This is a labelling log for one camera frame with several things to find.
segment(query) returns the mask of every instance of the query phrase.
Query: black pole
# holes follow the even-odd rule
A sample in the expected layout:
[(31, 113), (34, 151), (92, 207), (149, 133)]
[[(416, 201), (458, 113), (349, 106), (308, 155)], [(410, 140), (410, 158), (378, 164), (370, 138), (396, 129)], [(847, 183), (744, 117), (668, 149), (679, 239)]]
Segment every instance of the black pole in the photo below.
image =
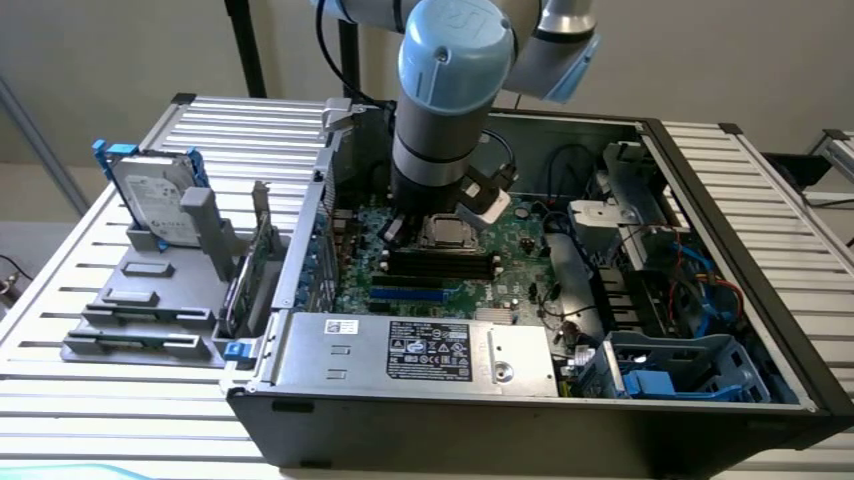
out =
[[(358, 26), (337, 21), (337, 46), (341, 52), (341, 73), (354, 89), (361, 90), (358, 71)], [(353, 98), (354, 93), (344, 86), (344, 97)]]
[(254, 30), (252, 29), (249, 0), (225, 0), (225, 12), (230, 18), (230, 26), (234, 30), (234, 40), (237, 41), (237, 52), (240, 53), (242, 76), (245, 78), (245, 88), (249, 91), (249, 97), (266, 98), (261, 59), (257, 55)]

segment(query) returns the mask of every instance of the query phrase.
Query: metal rack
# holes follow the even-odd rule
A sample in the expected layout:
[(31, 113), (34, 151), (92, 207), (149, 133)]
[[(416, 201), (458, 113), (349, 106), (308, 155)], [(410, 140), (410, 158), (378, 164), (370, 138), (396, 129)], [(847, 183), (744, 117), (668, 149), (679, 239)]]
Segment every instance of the metal rack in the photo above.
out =
[[(169, 107), (142, 146), (198, 147), (222, 215), (238, 229), (254, 222), (252, 180), (269, 181), (273, 222), (288, 234), (322, 148), (316, 141), (322, 108), (310, 102), (197, 97)], [(668, 123), (667, 129), (854, 395), (847, 313), (854, 279), (840, 273), (849, 271), (849, 259), (835, 251), (837, 240), (789, 205), (784, 186), (741, 136), (716, 125)], [(109, 187), (0, 323), (0, 466), (102, 462), (153, 478), (285, 478), (265, 464), (222, 400), (220, 370), (60, 360), (65, 332), (126, 249), (128, 222)], [(852, 453), (854, 434), (845, 433), (803, 452), (763, 452), (716, 478), (849, 478)], [(336, 476), (400, 478), (324, 474)]]

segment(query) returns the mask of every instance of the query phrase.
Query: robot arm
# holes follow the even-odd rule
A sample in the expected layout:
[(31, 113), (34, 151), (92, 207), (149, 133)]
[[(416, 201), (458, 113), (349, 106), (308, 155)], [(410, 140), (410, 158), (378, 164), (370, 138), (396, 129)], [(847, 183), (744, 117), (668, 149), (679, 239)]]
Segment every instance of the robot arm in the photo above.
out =
[(515, 168), (468, 165), (501, 88), (565, 102), (595, 53), (592, 0), (326, 0), (325, 13), (404, 33), (392, 195), (412, 214), (488, 226), (509, 203)]

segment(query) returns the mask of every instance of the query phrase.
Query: warning label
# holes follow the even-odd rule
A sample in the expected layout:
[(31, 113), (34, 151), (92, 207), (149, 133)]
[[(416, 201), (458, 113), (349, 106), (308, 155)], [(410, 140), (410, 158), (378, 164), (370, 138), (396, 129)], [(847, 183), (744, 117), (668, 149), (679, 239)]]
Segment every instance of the warning label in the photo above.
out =
[(470, 382), (468, 325), (390, 322), (385, 373), (396, 380)]

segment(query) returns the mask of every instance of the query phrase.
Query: white wall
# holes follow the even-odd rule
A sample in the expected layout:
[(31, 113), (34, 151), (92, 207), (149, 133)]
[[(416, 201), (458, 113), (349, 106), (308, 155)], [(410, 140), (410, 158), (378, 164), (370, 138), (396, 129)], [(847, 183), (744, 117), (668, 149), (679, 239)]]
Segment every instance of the white wall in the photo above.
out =
[[(270, 95), (337, 95), (308, 0), (252, 9)], [(735, 122), (760, 148), (791, 151), (821, 128), (854, 126), (849, 0), (599, 0), (596, 13), (604, 41), (576, 97), (523, 108)], [(380, 97), (397, 92), (397, 42), (362, 30), (365, 89)], [(245, 94), (218, 0), (1, 0), (0, 74), (76, 165), (90, 165), (94, 137), (138, 140), (174, 92)], [(0, 115), (0, 161), (30, 158)]]

